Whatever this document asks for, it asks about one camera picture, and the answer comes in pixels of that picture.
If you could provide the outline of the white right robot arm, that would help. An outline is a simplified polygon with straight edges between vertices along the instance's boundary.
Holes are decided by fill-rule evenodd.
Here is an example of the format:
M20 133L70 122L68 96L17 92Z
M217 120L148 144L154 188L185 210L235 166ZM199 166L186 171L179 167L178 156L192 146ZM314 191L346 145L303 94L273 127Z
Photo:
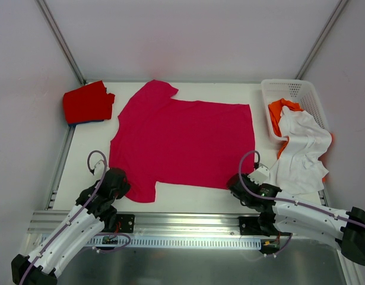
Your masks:
M279 187L258 184L247 174L236 174L227 188L242 206L259 213L251 225L254 233L264 236L277 233L304 236L327 244L342 255L365 266L365 211L350 211L314 205L293 197Z

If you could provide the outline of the magenta t shirt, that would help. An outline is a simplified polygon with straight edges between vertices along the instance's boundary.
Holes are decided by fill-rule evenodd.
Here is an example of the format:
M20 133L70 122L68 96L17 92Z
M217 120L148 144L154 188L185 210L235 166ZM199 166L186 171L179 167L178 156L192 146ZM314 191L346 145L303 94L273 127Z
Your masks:
M157 182L225 189L238 171L251 172L255 148L251 108L175 99L178 90L152 80L118 116L109 165L126 172L128 199L156 200Z

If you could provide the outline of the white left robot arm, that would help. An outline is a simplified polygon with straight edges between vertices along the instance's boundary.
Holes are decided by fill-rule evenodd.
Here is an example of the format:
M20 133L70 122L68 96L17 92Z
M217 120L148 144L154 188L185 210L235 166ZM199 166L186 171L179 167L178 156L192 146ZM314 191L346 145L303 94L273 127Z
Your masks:
M18 254L12 260L14 284L56 284L68 263L93 237L119 236L123 222L113 203L123 198L130 187L126 173L113 168L83 190L47 239L29 254Z

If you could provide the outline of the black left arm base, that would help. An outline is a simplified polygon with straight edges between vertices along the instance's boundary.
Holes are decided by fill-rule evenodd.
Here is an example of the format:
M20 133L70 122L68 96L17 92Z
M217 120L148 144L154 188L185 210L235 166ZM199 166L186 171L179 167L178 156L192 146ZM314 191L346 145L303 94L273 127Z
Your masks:
M133 233L134 226L134 214L115 214L105 220L103 231L108 233Z

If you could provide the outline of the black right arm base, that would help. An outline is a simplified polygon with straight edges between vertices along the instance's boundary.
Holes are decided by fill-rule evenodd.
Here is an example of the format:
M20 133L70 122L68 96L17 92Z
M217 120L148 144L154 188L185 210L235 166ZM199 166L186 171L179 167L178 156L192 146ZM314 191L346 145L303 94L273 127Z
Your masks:
M282 236L289 236L288 232L280 232L274 226L276 222L275 215L264 215L260 214L259 216L247 216L247 217L238 217L239 221L239 230L242 236L278 236L281 234Z

